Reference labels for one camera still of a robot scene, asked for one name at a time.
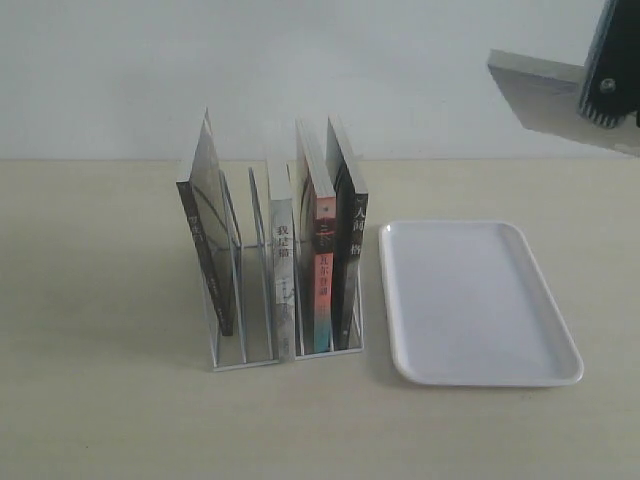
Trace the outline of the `white spine book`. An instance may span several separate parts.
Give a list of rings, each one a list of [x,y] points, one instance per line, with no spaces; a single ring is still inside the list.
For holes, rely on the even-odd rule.
[[[280,362],[296,357],[293,196],[287,165],[267,160],[272,314]]]

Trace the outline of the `white plastic tray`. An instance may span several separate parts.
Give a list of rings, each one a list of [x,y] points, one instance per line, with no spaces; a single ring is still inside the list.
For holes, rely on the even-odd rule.
[[[390,353],[425,386],[577,384],[584,362],[523,232],[488,220],[379,230]]]

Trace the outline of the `black rightmost book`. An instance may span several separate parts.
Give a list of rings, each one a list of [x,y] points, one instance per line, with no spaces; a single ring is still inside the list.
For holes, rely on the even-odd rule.
[[[326,165],[336,194],[336,231],[332,286],[334,347],[349,346],[356,282],[362,253],[369,191],[346,129],[328,118]]]

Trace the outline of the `dark grey leftmost book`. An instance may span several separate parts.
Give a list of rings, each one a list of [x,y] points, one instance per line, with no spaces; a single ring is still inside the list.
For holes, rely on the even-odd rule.
[[[194,152],[180,162],[176,186],[219,329],[223,336],[231,336],[235,319],[232,250],[208,110]]]

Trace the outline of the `blue book orange crescent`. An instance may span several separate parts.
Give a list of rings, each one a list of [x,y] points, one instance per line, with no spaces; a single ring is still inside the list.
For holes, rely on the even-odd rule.
[[[639,129],[627,118],[601,128],[578,113],[583,68],[492,50],[487,66],[497,88],[523,128],[637,157]]]

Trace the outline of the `red teal spine book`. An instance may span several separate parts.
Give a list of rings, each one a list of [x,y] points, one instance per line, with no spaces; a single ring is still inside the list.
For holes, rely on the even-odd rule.
[[[316,135],[295,122],[302,320],[307,351],[330,350],[336,193]]]

